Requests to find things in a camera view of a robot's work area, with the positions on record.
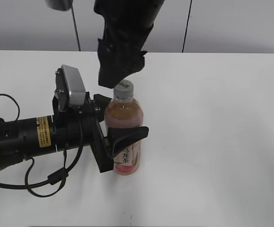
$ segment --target cable connector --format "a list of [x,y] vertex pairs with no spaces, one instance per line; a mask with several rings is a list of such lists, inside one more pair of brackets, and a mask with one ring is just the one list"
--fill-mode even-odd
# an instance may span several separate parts
[[67,178],[69,176],[69,173],[66,169],[61,168],[48,176],[48,182],[51,185],[55,185],[56,183],[61,181],[64,176]]

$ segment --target black cable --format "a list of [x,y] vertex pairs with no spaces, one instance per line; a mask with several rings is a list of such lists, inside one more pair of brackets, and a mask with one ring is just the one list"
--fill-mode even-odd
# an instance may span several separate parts
[[189,9],[188,9],[188,20],[186,22],[185,35],[184,35],[184,41],[183,41],[183,47],[182,47],[182,53],[184,52],[184,47],[185,47],[185,42],[186,42],[186,36],[188,34],[188,23],[189,23],[189,17],[190,17],[190,9],[192,8],[192,2],[193,2],[193,0],[190,0]]
[[74,24],[74,29],[75,29],[75,35],[76,35],[76,41],[77,41],[78,51],[81,51],[73,5],[71,7],[71,12],[72,12],[72,18],[73,18],[73,24]]
[[26,175],[25,175],[25,186],[26,186],[26,189],[28,190],[28,192],[30,192],[32,195],[34,195],[36,197],[39,197],[39,198],[47,198],[47,197],[55,195],[56,193],[58,193],[65,186],[66,180],[67,180],[67,170],[66,170],[67,150],[66,149],[64,149],[64,151],[63,151],[63,156],[64,156],[64,159],[63,159],[63,169],[62,169],[63,174],[62,174],[62,180],[60,182],[60,186],[58,187],[58,189],[55,192],[53,192],[51,194],[48,194],[48,195],[37,194],[30,187],[30,185],[28,183],[28,178],[29,178],[29,173],[30,173],[31,169],[33,168],[33,166],[35,164],[35,160],[32,157],[28,157],[28,159],[32,160],[32,164],[28,168],[28,170],[26,172]]
[[[43,182],[31,184],[30,187],[31,188],[39,188],[39,187],[45,186],[47,184],[49,184],[48,181],[43,181]],[[13,185],[13,184],[0,183],[0,188],[11,189],[11,190],[25,190],[26,186],[25,185]]]
[[70,172],[74,168],[74,166],[77,164],[77,162],[80,159],[80,156],[82,154],[82,149],[84,148],[84,131],[83,131],[83,127],[82,127],[82,122],[78,116],[77,116],[77,120],[78,120],[79,133],[80,133],[79,147],[78,147],[77,154],[76,154],[73,162],[67,168],[67,172]]
[[10,95],[7,95],[7,94],[0,94],[0,96],[5,96],[5,97],[8,97],[9,99],[11,99],[15,105],[17,106],[17,117],[14,121],[17,121],[19,119],[19,115],[20,115],[20,108],[19,108],[19,105],[17,103],[17,101]]
[[[12,101],[14,101],[14,103],[17,105],[18,107],[18,114],[17,114],[17,118],[15,119],[15,121],[18,120],[19,118],[19,113],[20,113],[20,108],[19,108],[19,105],[18,103],[16,102],[16,100],[9,96],[9,95],[6,95],[6,94],[0,94],[0,96],[6,96],[6,97],[9,97],[10,99],[12,99]],[[70,164],[70,166],[68,168],[65,168],[65,163],[64,163],[64,169],[65,169],[65,172],[63,172],[63,178],[74,168],[74,166],[77,164],[78,160],[80,159],[80,156],[82,154],[82,150],[83,150],[83,146],[84,146],[84,133],[83,133],[83,126],[82,126],[82,122],[80,120],[80,118],[77,116],[77,121],[78,121],[78,125],[79,125],[79,131],[80,131],[80,141],[79,141],[79,147],[78,147],[78,151],[77,151],[77,154],[73,160],[73,162]],[[67,158],[67,154],[65,154],[66,150],[64,150],[64,157],[65,159]],[[28,168],[27,172],[26,172],[26,176],[25,176],[25,181],[26,181],[26,177],[28,177],[31,169],[33,168],[34,166],[34,159],[33,158],[28,158],[28,159],[31,159],[32,160],[32,164],[31,166]],[[39,188],[39,187],[42,187],[42,186],[45,186],[47,184],[50,184],[51,182],[49,180],[46,180],[46,181],[42,181],[42,182],[39,182],[39,183],[35,183],[35,184],[29,184],[28,187],[29,187],[29,192],[31,193],[31,189],[33,188]],[[25,190],[25,189],[28,189],[27,188],[27,185],[26,185],[26,182],[25,182],[25,185],[13,185],[13,184],[5,184],[5,183],[0,183],[0,188],[3,188],[3,189],[11,189],[11,190]]]

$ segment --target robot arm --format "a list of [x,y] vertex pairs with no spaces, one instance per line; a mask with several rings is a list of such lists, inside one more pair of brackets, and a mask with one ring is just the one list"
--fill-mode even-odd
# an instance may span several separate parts
[[[145,51],[141,51],[153,22],[164,0],[96,0],[94,10],[105,20],[103,38],[99,39],[98,58],[100,86],[113,88],[128,75],[145,65]],[[56,10],[67,11],[73,0],[46,0]],[[83,146],[91,146],[101,173],[113,169],[113,159],[126,147],[146,138],[147,127],[132,129],[108,128],[103,136],[99,122],[104,120],[104,110],[111,99],[100,94],[91,100],[76,68],[62,65],[56,71],[56,90],[53,98],[53,116],[4,122],[0,118],[0,170],[31,159],[32,165],[25,176],[25,185],[0,183],[0,188],[27,189],[38,197],[49,197],[65,184],[69,171],[78,162]],[[66,168],[67,149],[78,148],[77,156]],[[33,157],[63,151],[64,167],[48,179],[29,185],[28,175],[34,165]],[[32,188],[60,183],[58,190],[42,196]]]
[[[72,0],[46,0],[56,10],[71,9]],[[98,39],[98,84],[114,88],[125,77],[145,66],[142,47],[153,29],[164,0],[96,0],[95,13],[104,18],[103,38]]]

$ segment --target bottle label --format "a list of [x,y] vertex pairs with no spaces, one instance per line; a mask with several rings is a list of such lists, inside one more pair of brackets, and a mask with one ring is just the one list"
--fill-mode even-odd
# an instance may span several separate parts
[[114,162],[123,166],[131,166],[134,154],[134,144],[125,148],[114,159]]

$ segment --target screw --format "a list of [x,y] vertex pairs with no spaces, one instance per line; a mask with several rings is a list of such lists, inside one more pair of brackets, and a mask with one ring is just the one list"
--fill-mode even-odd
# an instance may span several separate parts
[[99,113],[101,111],[101,109],[99,107],[95,107],[95,112]]
[[61,89],[58,91],[58,94],[63,95],[63,94],[65,94],[65,91]]

